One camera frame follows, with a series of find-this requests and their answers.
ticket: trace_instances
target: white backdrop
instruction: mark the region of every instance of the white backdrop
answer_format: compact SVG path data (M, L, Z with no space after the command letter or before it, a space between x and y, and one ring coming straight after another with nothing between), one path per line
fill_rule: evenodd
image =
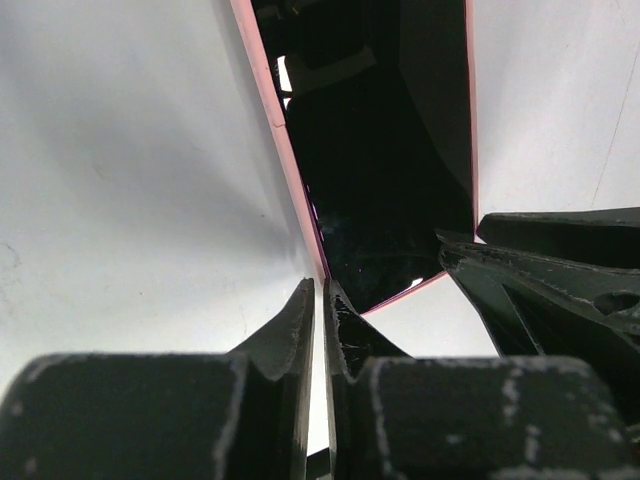
M640 205L640 3L476 0L474 28L481 214ZM0 166L0 390L45 352L227 350L311 274L226 0L0 0ZM448 278L368 317L494 353ZM322 372L317 339L310 451Z

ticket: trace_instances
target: white panel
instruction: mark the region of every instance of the white panel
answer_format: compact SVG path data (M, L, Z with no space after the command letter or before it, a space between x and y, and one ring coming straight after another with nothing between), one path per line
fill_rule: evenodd
M496 355L478 314L448 275L365 318L412 356Z
M225 351L312 273L223 0L0 1L0 166L0 391L45 352Z
M601 178L616 181L615 169L602 175L612 144L635 126L620 113L638 53L638 2L474 5L481 215L597 206ZM608 206L639 203L622 191L630 181Z

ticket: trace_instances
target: black mechanical part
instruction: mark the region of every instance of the black mechanical part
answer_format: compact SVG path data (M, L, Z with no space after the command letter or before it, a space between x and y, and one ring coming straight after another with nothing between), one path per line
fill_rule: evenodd
M441 261L503 355L570 355L608 383L640 424L638 209L499 214L489 245L445 245Z
M640 479L608 388L568 357L415 360L325 288L341 479Z
M313 280L224 355L48 355L0 407L0 478L303 478Z
M496 247L600 267L640 269L640 208L570 213L492 213L478 235Z
M369 358L411 357L358 315L337 281L325 284L324 329L331 472L336 480L350 479L360 435L352 424L360 370Z

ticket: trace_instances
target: black plastic bracket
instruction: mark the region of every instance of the black plastic bracket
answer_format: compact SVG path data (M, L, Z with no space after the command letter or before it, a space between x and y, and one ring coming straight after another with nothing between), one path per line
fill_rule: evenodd
M224 355L47 355L0 407L0 478L305 474L313 280Z

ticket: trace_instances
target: hole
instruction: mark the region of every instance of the hole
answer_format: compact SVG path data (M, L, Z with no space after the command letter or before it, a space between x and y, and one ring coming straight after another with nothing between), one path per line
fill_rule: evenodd
M329 276L364 313L439 275L474 232L464 0L252 3Z
M596 297L593 306L603 315L629 310L640 303L640 295L630 292L610 292Z

